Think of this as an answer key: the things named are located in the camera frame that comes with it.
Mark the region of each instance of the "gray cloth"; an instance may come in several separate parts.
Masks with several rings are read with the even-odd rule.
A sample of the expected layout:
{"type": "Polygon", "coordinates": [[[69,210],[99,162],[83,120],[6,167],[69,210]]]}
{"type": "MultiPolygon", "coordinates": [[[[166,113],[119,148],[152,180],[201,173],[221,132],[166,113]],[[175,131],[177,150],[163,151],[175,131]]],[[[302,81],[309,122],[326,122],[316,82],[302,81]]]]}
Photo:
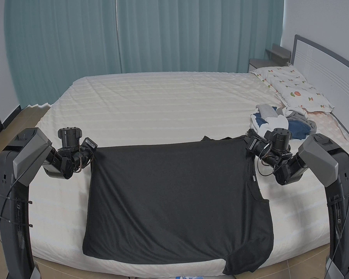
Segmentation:
{"type": "MultiPolygon", "coordinates": [[[[276,110],[276,113],[279,115],[283,115],[282,108],[278,108],[276,110]]],[[[297,120],[297,121],[300,121],[300,122],[308,125],[311,128],[309,134],[313,134],[313,133],[317,132],[317,124],[314,121],[308,120],[305,116],[303,116],[302,114],[300,114],[294,110],[292,110],[292,113],[290,113],[286,118],[288,121],[297,120]]]]}
{"type": "Polygon", "coordinates": [[[268,104],[256,105],[256,109],[259,109],[261,118],[263,118],[264,120],[267,117],[278,117],[278,114],[275,112],[275,110],[268,104]]]}

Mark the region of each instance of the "baseboard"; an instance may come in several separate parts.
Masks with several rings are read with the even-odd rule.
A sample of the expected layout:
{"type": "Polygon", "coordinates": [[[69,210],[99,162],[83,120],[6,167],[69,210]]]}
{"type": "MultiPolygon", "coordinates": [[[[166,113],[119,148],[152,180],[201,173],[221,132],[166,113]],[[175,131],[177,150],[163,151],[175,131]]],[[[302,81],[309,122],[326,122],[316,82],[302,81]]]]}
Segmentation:
{"type": "Polygon", "coordinates": [[[21,112],[21,106],[19,105],[14,111],[13,113],[11,113],[9,115],[8,118],[6,118],[6,120],[3,123],[4,129],[7,128],[9,126],[9,124],[14,120],[14,118],[21,112]]]}

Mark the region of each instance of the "nightstand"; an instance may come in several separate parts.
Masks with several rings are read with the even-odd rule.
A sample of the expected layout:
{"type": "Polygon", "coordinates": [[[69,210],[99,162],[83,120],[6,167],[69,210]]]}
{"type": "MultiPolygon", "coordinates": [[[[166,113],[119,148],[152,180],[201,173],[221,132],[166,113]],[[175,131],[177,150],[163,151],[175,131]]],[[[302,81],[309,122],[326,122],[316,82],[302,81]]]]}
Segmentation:
{"type": "Polygon", "coordinates": [[[264,59],[250,59],[248,72],[261,67],[269,66],[286,66],[291,58],[291,52],[279,45],[273,44],[271,49],[265,49],[269,56],[269,60],[264,59]]]}

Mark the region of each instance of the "folded clothes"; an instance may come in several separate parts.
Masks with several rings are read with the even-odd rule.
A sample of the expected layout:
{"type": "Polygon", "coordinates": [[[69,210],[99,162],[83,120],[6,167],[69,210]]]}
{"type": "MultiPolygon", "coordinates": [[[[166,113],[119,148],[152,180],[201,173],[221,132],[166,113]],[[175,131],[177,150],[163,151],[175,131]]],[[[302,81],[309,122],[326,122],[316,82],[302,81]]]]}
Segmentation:
{"type": "Polygon", "coordinates": [[[275,128],[290,130],[293,139],[305,139],[317,131],[315,122],[308,120],[306,111],[301,108],[276,108],[264,104],[256,105],[256,109],[256,113],[251,115],[250,127],[261,137],[267,130],[275,128]]]}

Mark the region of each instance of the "white pillow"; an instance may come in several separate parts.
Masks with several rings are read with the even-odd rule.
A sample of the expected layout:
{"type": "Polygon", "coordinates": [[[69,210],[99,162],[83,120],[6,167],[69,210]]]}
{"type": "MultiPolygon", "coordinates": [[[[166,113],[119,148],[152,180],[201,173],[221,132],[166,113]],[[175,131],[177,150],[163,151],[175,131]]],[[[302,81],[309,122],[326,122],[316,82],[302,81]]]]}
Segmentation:
{"type": "Polygon", "coordinates": [[[304,108],[308,112],[330,113],[333,109],[326,97],[292,65],[262,67],[251,73],[273,90],[285,106],[304,108]]]}

